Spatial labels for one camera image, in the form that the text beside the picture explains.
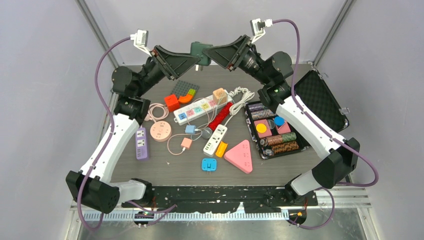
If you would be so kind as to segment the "dark green cube adapter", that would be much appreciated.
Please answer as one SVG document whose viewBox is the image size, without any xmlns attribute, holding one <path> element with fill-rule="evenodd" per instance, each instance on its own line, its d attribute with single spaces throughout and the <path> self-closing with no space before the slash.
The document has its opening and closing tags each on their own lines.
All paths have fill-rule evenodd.
<svg viewBox="0 0 424 240">
<path fill-rule="evenodd" d="M 190 55 L 199 57 L 200 61 L 195 65 L 195 71 L 202 71 L 203 67 L 211 64 L 211 59 L 203 53 L 203 49 L 212 47 L 212 44 L 199 41 L 192 42 L 190 45 Z"/>
</svg>

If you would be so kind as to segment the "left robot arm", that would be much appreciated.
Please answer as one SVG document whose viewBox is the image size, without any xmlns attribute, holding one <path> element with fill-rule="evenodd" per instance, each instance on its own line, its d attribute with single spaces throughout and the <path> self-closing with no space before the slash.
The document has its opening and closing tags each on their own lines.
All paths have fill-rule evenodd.
<svg viewBox="0 0 424 240">
<path fill-rule="evenodd" d="M 119 66 L 112 73 L 112 90 L 119 98 L 114 110 L 108 111 L 109 129 L 87 163 L 78 172 L 70 171 L 65 178 L 79 206 L 109 214 L 128 201 L 135 201 L 141 207 L 148 207 L 153 202 L 150 182 L 132 178 L 112 183 L 112 173 L 127 143 L 148 114 L 151 102 L 142 95 L 163 78 L 178 79 L 201 58 L 190 53 L 171 52 L 159 45 L 150 53 L 139 72 Z"/>
</svg>

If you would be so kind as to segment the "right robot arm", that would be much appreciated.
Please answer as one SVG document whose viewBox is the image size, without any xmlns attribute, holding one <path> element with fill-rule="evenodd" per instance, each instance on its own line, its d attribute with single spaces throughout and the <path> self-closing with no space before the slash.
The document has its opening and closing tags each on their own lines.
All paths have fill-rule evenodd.
<svg viewBox="0 0 424 240">
<path fill-rule="evenodd" d="M 353 137 L 347 140 L 332 130 L 298 95 L 292 94 L 294 88 L 286 78 L 293 76 L 294 70 L 287 53 L 278 51 L 263 60 L 246 35 L 226 45 L 206 47 L 202 53 L 225 69 L 239 68 L 258 80 L 263 85 L 258 90 L 262 104 L 293 126 L 320 157 L 318 165 L 284 186 L 288 203 L 299 205 L 307 193 L 333 188 L 355 169 L 358 157 L 352 151 L 359 150 L 359 142 Z"/>
</svg>

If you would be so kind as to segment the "white multicolour power strip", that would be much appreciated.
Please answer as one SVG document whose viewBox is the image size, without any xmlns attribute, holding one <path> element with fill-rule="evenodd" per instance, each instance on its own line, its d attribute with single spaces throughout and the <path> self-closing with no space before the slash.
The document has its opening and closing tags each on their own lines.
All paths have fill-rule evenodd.
<svg viewBox="0 0 424 240">
<path fill-rule="evenodd" d="M 175 110 L 173 112 L 173 121 L 182 126 L 207 114 L 211 117 L 213 112 L 217 112 L 218 109 L 223 108 L 227 103 L 233 102 L 233 98 L 227 96 L 224 100 L 221 99 L 218 100 L 218 102 L 219 104 L 214 101 L 213 94 L 201 98 L 200 100 Z"/>
</svg>

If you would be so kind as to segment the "beige cube adapter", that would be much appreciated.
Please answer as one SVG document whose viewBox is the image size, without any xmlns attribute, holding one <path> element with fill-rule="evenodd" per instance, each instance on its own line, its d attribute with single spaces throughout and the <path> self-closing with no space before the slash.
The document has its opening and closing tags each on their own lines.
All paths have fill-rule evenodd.
<svg viewBox="0 0 424 240">
<path fill-rule="evenodd" d="M 218 88 L 212 92 L 213 102 L 219 106 L 228 102 L 228 93 L 223 88 Z"/>
</svg>

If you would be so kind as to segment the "purple power strip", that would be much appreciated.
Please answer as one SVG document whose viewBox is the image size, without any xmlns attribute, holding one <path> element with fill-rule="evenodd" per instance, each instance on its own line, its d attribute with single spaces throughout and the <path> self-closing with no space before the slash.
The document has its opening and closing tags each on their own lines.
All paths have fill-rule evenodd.
<svg viewBox="0 0 424 240">
<path fill-rule="evenodd" d="M 147 131 L 144 127 L 140 127 L 135 133 L 135 156 L 139 161 L 149 159 Z"/>
</svg>

